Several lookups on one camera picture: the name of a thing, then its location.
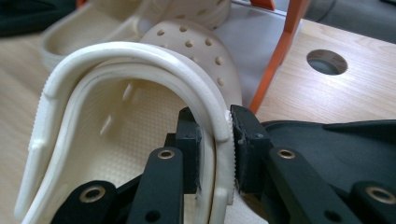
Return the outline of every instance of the perforated white plastic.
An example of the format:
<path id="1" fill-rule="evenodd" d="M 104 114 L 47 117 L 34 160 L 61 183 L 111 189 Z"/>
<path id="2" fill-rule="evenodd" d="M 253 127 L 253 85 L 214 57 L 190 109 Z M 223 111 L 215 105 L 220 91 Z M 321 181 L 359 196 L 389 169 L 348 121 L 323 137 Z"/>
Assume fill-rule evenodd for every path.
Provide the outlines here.
<path id="1" fill-rule="evenodd" d="M 204 26 L 186 20 L 162 21 L 141 39 L 178 52 L 197 63 L 212 77 L 225 101 L 240 105 L 242 92 L 233 58 L 221 41 Z"/>
<path id="2" fill-rule="evenodd" d="M 66 55 L 92 44 L 138 41 L 160 21 L 180 18 L 213 29 L 227 18 L 231 0 L 92 0 L 44 32 L 41 53 L 51 71 Z"/>
<path id="3" fill-rule="evenodd" d="M 101 64 L 122 58 L 138 62 Z M 204 69 L 172 50 L 112 42 L 76 51 L 55 68 L 42 92 L 16 217 L 48 223 L 81 183 L 104 179 L 119 186 L 141 173 L 144 158 L 162 146 L 187 105 L 202 127 L 203 157 L 202 191 L 186 218 L 224 220 L 233 198 L 229 104 Z"/>

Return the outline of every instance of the black clamp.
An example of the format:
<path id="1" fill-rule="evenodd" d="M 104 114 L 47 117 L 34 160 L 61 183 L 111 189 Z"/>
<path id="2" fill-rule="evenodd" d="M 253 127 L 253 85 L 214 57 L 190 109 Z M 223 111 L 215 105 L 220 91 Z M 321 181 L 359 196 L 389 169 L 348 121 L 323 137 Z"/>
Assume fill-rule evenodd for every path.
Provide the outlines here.
<path id="1" fill-rule="evenodd" d="M 236 184 L 260 198 L 270 223 L 396 223 L 396 120 L 259 123 L 233 105 Z M 52 223 L 182 223 L 183 194 L 199 190 L 201 135 L 188 108 L 144 173 L 116 189 L 75 189 Z"/>

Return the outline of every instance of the small hole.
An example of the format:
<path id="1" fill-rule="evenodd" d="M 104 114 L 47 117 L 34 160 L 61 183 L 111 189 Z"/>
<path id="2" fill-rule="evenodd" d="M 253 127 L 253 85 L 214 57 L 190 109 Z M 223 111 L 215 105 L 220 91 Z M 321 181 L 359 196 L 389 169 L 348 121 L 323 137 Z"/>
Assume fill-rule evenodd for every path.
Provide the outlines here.
<path id="1" fill-rule="evenodd" d="M 210 39 L 210 38 L 208 38 L 206 41 L 205 41 L 205 43 L 208 45 L 208 46 L 212 46 L 212 39 Z"/>
<path id="2" fill-rule="evenodd" d="M 171 154 L 171 152 L 169 152 L 169 151 L 163 151 L 163 152 L 161 153 L 161 156 L 162 156 L 162 157 L 169 157 L 170 155 L 172 155 L 172 154 Z"/>
<path id="3" fill-rule="evenodd" d="M 215 62 L 217 65 L 222 65 L 222 59 L 220 57 L 217 57 Z"/>
<path id="4" fill-rule="evenodd" d="M 101 199 L 105 195 L 105 193 L 106 190 L 102 186 L 90 186 L 82 191 L 82 193 L 79 195 L 79 200 L 82 203 L 94 203 Z"/>
<path id="5" fill-rule="evenodd" d="M 163 160 L 171 159 L 175 156 L 175 152 L 171 150 L 163 150 L 158 153 L 158 157 Z"/>
<path id="6" fill-rule="evenodd" d="M 206 8 L 199 10 L 198 13 L 197 13 L 198 16 L 202 16 L 202 15 L 205 15 L 205 14 L 206 14 Z"/>
<path id="7" fill-rule="evenodd" d="M 124 94 L 122 95 L 122 101 L 125 102 L 129 99 L 132 93 L 132 85 L 131 83 L 125 88 Z"/>
<path id="8" fill-rule="evenodd" d="M 341 75 L 347 70 L 347 61 L 339 54 L 326 49 L 316 49 L 306 55 L 309 65 L 326 75 Z"/>
<path id="9" fill-rule="evenodd" d="M 382 189 L 379 187 L 369 187 L 366 189 L 367 194 L 370 195 L 373 199 L 387 204 L 395 204 L 396 197 L 386 189 Z"/>
<path id="10" fill-rule="evenodd" d="M 89 199 L 97 197 L 100 194 L 99 189 L 92 189 L 90 191 L 88 191 L 85 196 Z"/>
<path id="11" fill-rule="evenodd" d="M 187 48 L 191 48 L 192 47 L 192 42 L 190 40 L 186 41 L 185 45 L 186 45 Z"/>
<path id="12" fill-rule="evenodd" d="M 340 215 L 334 211 L 326 210 L 324 211 L 324 216 L 332 222 L 341 222 L 343 220 L 341 219 Z"/>
<path id="13" fill-rule="evenodd" d="M 165 34 L 165 31 L 164 30 L 159 30 L 158 32 L 157 32 L 157 35 L 164 35 Z"/>
<path id="14" fill-rule="evenodd" d="M 146 213 L 147 222 L 156 222 L 160 219 L 161 213 L 157 210 L 152 210 Z"/>
<path id="15" fill-rule="evenodd" d="M 289 150 L 281 149 L 277 152 L 277 155 L 282 157 L 283 159 L 294 159 L 296 155 Z"/>
<path id="16" fill-rule="evenodd" d="M 221 77 L 218 78 L 218 84 L 219 86 L 224 86 L 224 80 Z"/>
<path id="17" fill-rule="evenodd" d="M 180 29 L 178 29 L 178 30 L 179 30 L 180 32 L 184 33 L 184 32 L 186 32 L 188 29 L 189 29 L 188 26 L 182 25 L 182 26 L 180 26 Z"/>

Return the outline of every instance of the wooden table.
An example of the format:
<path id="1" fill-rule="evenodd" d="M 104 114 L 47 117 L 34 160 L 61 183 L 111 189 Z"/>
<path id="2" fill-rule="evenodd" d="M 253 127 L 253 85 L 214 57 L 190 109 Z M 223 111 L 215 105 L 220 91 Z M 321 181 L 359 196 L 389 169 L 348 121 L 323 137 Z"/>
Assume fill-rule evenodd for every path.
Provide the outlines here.
<path id="1" fill-rule="evenodd" d="M 40 93 L 49 72 L 38 35 L 0 39 L 0 223 L 16 223 L 17 199 Z M 343 75 L 312 69 L 314 49 L 337 52 Z M 396 46 L 305 21 L 257 113 L 260 121 L 396 119 Z"/>

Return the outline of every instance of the orange frame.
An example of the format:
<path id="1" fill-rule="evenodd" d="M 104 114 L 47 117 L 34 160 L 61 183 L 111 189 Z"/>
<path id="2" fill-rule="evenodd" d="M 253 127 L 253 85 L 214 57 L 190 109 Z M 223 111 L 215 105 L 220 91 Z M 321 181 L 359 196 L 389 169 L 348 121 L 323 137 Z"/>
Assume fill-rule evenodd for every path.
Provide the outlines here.
<path id="1" fill-rule="evenodd" d="M 271 9 L 271 4 L 274 6 L 273 0 L 251 0 L 250 3 L 255 6 L 267 6 L 265 8 Z M 256 113 L 262 104 L 262 100 L 267 93 L 271 81 L 276 73 L 277 68 L 282 64 L 286 57 L 286 53 L 289 51 L 291 42 L 296 34 L 297 28 L 300 24 L 300 20 L 303 17 L 305 10 L 308 6 L 309 0 L 290 0 L 288 7 L 288 14 L 285 20 L 285 26 L 283 33 L 277 42 L 275 51 L 268 63 L 267 68 L 264 71 L 262 80 L 260 81 L 259 88 L 253 97 L 250 104 L 250 110 Z"/>

